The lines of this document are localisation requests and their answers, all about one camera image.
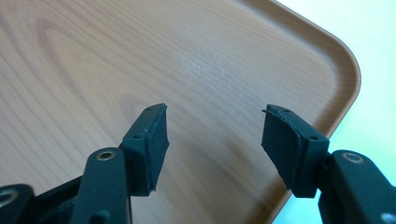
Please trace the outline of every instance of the wooden tray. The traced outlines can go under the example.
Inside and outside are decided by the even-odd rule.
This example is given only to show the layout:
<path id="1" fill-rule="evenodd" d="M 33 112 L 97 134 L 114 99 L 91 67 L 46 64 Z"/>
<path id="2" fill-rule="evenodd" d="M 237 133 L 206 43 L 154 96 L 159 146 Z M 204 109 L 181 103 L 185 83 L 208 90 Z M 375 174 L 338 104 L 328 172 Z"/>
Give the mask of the wooden tray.
<path id="1" fill-rule="evenodd" d="M 359 86 L 350 51 L 276 2 L 0 1 L 0 186 L 79 176 L 166 103 L 171 146 L 135 223 L 269 222 L 289 194 L 261 110 L 330 136 Z"/>

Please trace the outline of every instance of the wood grain surface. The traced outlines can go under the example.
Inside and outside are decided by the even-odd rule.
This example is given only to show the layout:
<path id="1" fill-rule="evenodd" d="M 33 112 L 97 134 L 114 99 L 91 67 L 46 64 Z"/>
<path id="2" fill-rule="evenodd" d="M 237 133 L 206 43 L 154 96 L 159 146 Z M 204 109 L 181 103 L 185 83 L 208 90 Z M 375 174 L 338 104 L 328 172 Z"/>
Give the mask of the wood grain surface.
<path id="1" fill-rule="evenodd" d="M 0 1 L 0 186 L 39 194 L 168 105 L 158 188 L 135 223 L 265 223 L 288 198 L 260 146 L 267 104 L 328 136 L 360 86 L 349 50 L 256 0 Z"/>

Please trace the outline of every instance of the white background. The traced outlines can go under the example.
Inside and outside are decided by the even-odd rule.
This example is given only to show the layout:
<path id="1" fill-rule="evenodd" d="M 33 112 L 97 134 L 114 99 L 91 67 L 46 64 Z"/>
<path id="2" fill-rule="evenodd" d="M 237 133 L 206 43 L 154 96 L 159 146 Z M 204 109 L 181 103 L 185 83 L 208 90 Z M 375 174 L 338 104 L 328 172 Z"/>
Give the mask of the white background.
<path id="1" fill-rule="evenodd" d="M 361 69 L 358 99 L 331 138 L 330 152 L 357 151 L 396 185 L 396 1 L 279 0 L 341 39 Z M 321 223 L 316 199 L 287 202 L 275 223 Z"/>

